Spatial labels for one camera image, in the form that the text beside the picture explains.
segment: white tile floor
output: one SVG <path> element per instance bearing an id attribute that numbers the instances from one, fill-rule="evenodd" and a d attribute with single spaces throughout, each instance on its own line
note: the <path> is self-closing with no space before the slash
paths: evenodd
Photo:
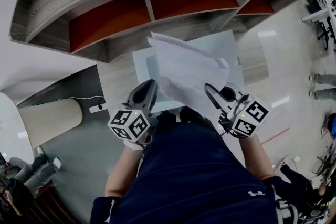
<path id="1" fill-rule="evenodd" d="M 332 41 L 329 41 L 331 49 L 325 52 L 323 42 L 317 41 L 314 24 L 302 22 L 301 18 L 306 15 L 305 0 L 300 0 L 253 28 L 237 42 L 240 48 L 261 43 L 269 70 L 268 79 L 248 85 L 246 91 L 269 107 L 273 103 L 274 106 L 283 103 L 272 109 L 258 131 L 264 142 L 288 129 L 264 144 L 267 154 L 273 164 L 286 155 L 299 156 L 298 171 L 310 178 L 320 164 L 317 156 L 326 151 L 328 138 L 321 137 L 324 115 L 336 111 L 336 102 L 310 99 L 308 76 L 313 72 L 336 74 L 336 54 Z M 265 36 L 264 32 L 272 31 L 271 36 Z M 225 141 L 242 160 L 236 139 L 227 136 Z"/>

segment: crumpled paper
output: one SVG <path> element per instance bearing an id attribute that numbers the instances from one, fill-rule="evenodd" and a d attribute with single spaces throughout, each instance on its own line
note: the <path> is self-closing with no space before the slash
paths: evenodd
<path id="1" fill-rule="evenodd" d="M 177 38 L 152 33 L 148 42 L 158 56 L 160 91 L 201 115 L 207 115 L 214 105 L 204 85 L 209 83 L 220 91 L 230 73 L 227 62 Z"/>

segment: wristband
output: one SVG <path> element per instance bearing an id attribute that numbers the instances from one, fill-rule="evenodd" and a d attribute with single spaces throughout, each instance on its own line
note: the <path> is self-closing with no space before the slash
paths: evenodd
<path id="1" fill-rule="evenodd" d="M 134 151 L 142 151 L 143 147 L 137 144 L 132 143 L 131 141 L 124 140 L 125 146 L 129 147 L 130 149 Z"/>

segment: hand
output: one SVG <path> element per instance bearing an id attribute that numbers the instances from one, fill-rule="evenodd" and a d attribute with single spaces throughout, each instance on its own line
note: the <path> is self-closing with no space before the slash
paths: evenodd
<path id="1" fill-rule="evenodd" d="M 5 191 L 5 199 L 9 201 L 10 204 L 14 203 L 14 199 L 8 190 Z"/>
<path id="2" fill-rule="evenodd" d="M 148 137 L 148 132 L 146 131 L 138 140 L 138 142 L 142 145 L 144 145 L 146 143 L 146 139 Z"/>

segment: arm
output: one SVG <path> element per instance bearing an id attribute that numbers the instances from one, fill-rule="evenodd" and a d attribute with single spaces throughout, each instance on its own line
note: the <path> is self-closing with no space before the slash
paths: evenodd
<path id="1" fill-rule="evenodd" d="M 326 193 L 326 190 L 327 190 L 327 186 L 326 186 L 326 181 L 324 180 L 319 187 L 319 195 L 323 196 Z"/>
<path id="2" fill-rule="evenodd" d="M 105 196 L 120 197 L 133 185 L 138 172 L 142 151 L 124 148 L 106 182 Z"/>
<path id="3" fill-rule="evenodd" d="M 20 211 L 16 208 L 16 206 L 14 205 L 14 200 L 13 200 L 13 197 L 12 195 L 8 192 L 8 191 L 5 191 L 6 193 L 6 199 L 7 201 L 11 204 L 12 208 L 15 210 L 15 212 L 19 215 L 19 216 L 22 216 Z"/>
<path id="4" fill-rule="evenodd" d="M 336 202 L 334 202 L 330 207 L 329 218 L 325 224 L 331 224 L 332 220 L 335 218 L 335 215 L 336 215 Z"/>
<path id="5" fill-rule="evenodd" d="M 254 176 L 265 180 L 273 176 L 272 164 L 257 135 L 239 139 L 246 169 Z"/>

